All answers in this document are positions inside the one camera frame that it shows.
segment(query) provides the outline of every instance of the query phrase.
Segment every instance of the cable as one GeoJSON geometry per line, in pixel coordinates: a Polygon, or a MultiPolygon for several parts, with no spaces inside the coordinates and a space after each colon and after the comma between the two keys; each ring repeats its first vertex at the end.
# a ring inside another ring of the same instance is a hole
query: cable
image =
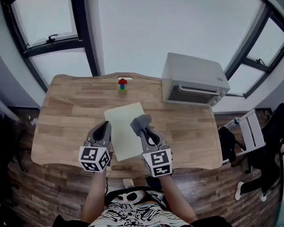
{"type": "Polygon", "coordinates": [[[24,217],[30,219],[30,220],[33,221],[33,222],[35,222],[35,223],[38,224],[39,226],[42,226],[42,227],[51,227],[51,226],[44,226],[44,225],[41,225],[41,224],[39,224],[38,222],[36,222],[36,221],[34,221],[33,219],[31,219],[30,217],[26,216],[25,214],[23,214],[23,213],[21,213],[21,212],[15,210],[15,209],[13,209],[12,207],[10,207],[9,205],[7,205],[6,203],[3,203],[3,204],[4,204],[5,206],[9,207],[11,210],[14,210],[15,212],[17,212],[17,213],[23,215],[24,217]]]}

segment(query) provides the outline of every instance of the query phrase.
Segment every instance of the wooden table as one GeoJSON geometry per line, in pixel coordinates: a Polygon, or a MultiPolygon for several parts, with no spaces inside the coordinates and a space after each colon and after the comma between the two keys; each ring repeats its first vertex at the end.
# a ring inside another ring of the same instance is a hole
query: wooden table
{"type": "MultiPolygon", "coordinates": [[[[32,147],[32,160],[40,165],[79,166],[79,147],[88,131],[105,120],[104,111],[141,102],[151,125],[163,133],[173,152],[173,168],[214,169],[222,165],[216,122],[210,107],[165,104],[161,79],[134,73],[78,78],[57,75],[47,91],[32,147]],[[117,90],[118,77],[128,80],[127,94],[117,90]]],[[[113,154],[110,178],[137,178],[149,174],[141,159],[117,162],[113,154]]]]}

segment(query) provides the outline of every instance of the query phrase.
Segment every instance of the bottle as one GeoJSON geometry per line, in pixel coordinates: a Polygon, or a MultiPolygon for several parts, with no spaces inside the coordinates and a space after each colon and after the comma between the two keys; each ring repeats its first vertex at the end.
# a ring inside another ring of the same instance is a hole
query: bottle
{"type": "Polygon", "coordinates": [[[239,117],[235,117],[233,120],[229,121],[224,127],[230,129],[233,126],[236,126],[240,123],[241,119],[239,117]]]}

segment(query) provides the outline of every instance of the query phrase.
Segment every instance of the window glass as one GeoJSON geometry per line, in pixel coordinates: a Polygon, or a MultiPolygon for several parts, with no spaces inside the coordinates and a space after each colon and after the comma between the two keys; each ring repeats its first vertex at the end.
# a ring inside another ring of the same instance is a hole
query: window glass
{"type": "Polygon", "coordinates": [[[75,36],[71,0],[16,0],[12,9],[28,47],[43,44],[48,36],[75,36]]]}
{"type": "Polygon", "coordinates": [[[83,48],[32,56],[30,60],[48,85],[57,74],[75,77],[92,76],[83,48]]]}
{"type": "Polygon", "coordinates": [[[231,87],[229,93],[246,93],[263,74],[263,71],[240,65],[228,81],[231,87]]]}
{"type": "Polygon", "coordinates": [[[273,59],[279,54],[283,44],[284,32],[269,18],[248,57],[253,60],[260,58],[266,66],[270,66],[273,59]]]}

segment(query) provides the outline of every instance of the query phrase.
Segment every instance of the white wall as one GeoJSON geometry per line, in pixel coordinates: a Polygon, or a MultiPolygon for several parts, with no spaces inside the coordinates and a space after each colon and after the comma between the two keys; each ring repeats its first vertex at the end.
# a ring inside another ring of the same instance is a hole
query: white wall
{"type": "Polygon", "coordinates": [[[89,13],[92,24],[92,31],[95,43],[95,49],[98,57],[98,65],[101,75],[105,75],[104,61],[103,61],[103,46],[102,46],[102,33],[100,25],[100,14],[98,0],[88,0],[89,13]]]}
{"type": "Polygon", "coordinates": [[[38,107],[13,77],[0,56],[0,100],[7,106],[38,107]]]}
{"type": "Polygon", "coordinates": [[[161,77],[168,52],[229,64],[260,0],[98,0],[105,73],[161,77]]]}
{"type": "Polygon", "coordinates": [[[215,113],[239,112],[249,111],[255,107],[259,107],[258,104],[268,97],[283,80],[284,57],[268,78],[247,99],[243,97],[225,96],[215,107],[213,107],[213,111],[215,113]]]}
{"type": "Polygon", "coordinates": [[[284,103],[284,80],[267,98],[257,105],[257,108],[271,108],[275,110],[280,103],[284,103]]]}
{"type": "MultiPolygon", "coordinates": [[[[16,49],[14,41],[12,40],[9,30],[7,28],[1,4],[0,4],[0,57],[4,65],[10,71],[10,73],[18,82],[18,84],[34,101],[31,104],[25,103],[25,105],[30,107],[36,107],[36,106],[41,107],[45,97],[45,92],[36,82],[35,78],[28,70],[26,64],[24,63],[18,50],[16,49]]],[[[9,86],[13,87],[13,84],[10,81],[4,81],[4,83],[6,85],[10,83],[9,86]]],[[[16,96],[17,94],[19,94],[19,96],[22,95],[20,90],[16,92],[16,96]]]]}

